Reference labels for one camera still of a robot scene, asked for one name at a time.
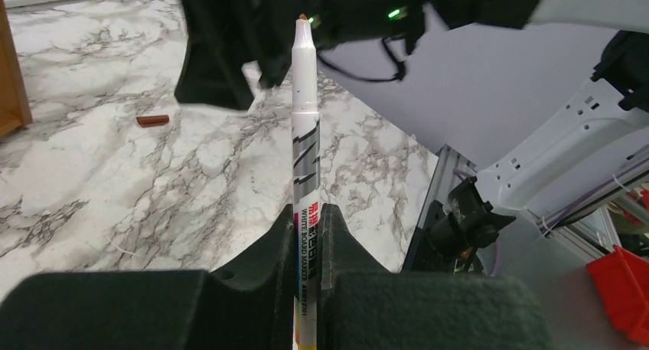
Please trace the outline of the brown pen cap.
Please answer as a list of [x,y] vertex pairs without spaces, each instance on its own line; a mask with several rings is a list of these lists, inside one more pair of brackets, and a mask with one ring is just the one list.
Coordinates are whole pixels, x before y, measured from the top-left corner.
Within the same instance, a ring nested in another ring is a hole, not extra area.
[[155,126],[164,126],[170,122],[170,117],[168,115],[137,116],[135,120],[137,124],[142,128],[148,128]]

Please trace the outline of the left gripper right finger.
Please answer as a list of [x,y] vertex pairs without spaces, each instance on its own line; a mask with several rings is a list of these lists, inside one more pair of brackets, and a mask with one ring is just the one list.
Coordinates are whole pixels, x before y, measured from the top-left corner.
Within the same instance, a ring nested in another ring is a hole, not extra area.
[[321,209],[320,349],[551,349],[531,291],[510,277],[391,273],[341,209]]

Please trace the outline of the white marker yellow end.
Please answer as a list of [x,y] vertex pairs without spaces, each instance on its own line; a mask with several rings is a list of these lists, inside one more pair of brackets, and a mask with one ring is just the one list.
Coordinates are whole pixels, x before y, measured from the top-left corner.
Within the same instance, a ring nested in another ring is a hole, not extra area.
[[292,45],[292,214],[296,236],[297,292],[295,342],[299,349],[317,348],[317,309],[321,264],[318,262],[320,221],[320,113],[316,49],[311,20],[295,21]]

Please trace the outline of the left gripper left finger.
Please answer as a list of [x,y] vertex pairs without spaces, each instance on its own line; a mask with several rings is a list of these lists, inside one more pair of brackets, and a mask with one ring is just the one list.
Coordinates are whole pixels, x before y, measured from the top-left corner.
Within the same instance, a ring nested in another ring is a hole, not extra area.
[[41,273],[1,304],[3,349],[290,349],[292,209],[214,272]]

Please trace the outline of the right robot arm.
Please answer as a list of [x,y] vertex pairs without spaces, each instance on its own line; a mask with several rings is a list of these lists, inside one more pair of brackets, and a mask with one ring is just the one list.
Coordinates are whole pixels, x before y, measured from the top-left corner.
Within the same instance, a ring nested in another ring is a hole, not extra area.
[[438,201],[409,245],[405,271],[448,272],[466,250],[487,247],[516,212],[583,157],[648,125],[648,0],[180,0],[188,46],[174,95],[181,104],[248,110],[243,75],[255,61],[260,85],[292,78],[295,201],[319,187],[317,70],[321,51],[377,39],[414,52],[425,5],[450,29],[470,24],[521,29],[545,21],[618,29],[579,92],[508,155],[468,176]]

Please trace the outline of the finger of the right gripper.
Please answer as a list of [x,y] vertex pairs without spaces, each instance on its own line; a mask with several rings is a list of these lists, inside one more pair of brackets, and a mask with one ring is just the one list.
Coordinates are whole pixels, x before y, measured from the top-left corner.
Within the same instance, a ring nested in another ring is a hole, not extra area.
[[180,0],[188,33],[174,95],[182,105],[248,110],[255,96],[242,66],[256,59],[253,11],[261,0]]

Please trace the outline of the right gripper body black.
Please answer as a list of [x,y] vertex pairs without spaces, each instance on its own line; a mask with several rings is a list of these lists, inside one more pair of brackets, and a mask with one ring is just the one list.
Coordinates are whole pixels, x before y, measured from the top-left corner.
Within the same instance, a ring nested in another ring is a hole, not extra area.
[[521,29],[541,0],[243,0],[251,11],[264,88],[279,85],[291,65],[295,20],[311,22],[315,46],[326,51],[355,41],[402,40],[406,55],[426,31],[431,6],[448,29],[470,24]]

